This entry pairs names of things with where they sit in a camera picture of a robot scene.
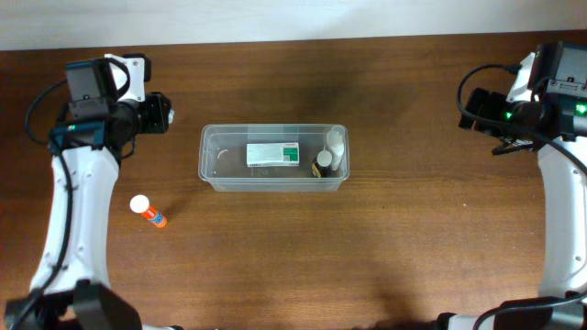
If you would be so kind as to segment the dark bottle white cap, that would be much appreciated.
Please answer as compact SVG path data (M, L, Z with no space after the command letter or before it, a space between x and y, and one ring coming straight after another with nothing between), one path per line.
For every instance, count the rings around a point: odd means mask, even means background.
M313 160L312 172L317 178L328 178L332 173L333 156L330 151L321 150Z

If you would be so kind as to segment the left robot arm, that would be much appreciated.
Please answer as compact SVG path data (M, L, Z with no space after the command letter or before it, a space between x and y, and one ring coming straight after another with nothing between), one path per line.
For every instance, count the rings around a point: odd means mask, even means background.
M164 134L171 101L146 92L151 61L142 54L71 62L70 91L44 146L52 154L48 234L29 293L7 302L9 329L149 330L116 294L106 265L109 207L126 145Z

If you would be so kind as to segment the white green medicine box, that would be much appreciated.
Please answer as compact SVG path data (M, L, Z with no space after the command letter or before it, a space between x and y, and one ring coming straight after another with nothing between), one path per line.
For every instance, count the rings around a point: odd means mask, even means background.
M298 166L299 144L297 142L248 144L246 162L250 168Z

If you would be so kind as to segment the white spray bottle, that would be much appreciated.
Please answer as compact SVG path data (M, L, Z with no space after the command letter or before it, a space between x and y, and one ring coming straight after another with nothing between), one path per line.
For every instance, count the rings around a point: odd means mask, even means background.
M345 134L342 126L333 126L327 132L326 149L332 155L332 171L337 171L345 153Z

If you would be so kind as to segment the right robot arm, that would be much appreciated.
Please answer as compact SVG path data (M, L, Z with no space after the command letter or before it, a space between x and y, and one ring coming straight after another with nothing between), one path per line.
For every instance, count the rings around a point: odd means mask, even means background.
M516 65L509 94L472 91L459 126L500 140L494 156L537 153L545 190L546 245L536 298L480 315L442 313L436 329L583 329L586 326L586 48L541 44Z

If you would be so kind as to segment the orange tube white cap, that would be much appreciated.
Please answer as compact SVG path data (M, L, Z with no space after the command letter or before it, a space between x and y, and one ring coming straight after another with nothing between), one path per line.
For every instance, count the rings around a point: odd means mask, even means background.
M141 215L158 228L163 228L168 223L167 218L150 203L150 199L145 195L134 196L129 202L129 207L134 213Z

